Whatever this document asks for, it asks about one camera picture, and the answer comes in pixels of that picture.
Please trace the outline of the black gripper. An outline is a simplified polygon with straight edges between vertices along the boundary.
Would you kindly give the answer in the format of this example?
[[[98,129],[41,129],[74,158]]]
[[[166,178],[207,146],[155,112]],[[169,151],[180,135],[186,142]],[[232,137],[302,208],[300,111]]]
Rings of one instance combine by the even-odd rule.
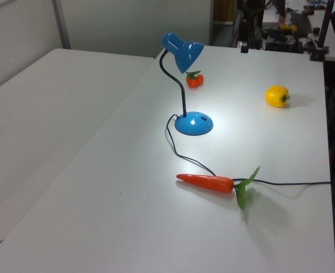
[[[249,51],[250,22],[242,19],[239,22],[238,39],[241,42],[241,53]]]

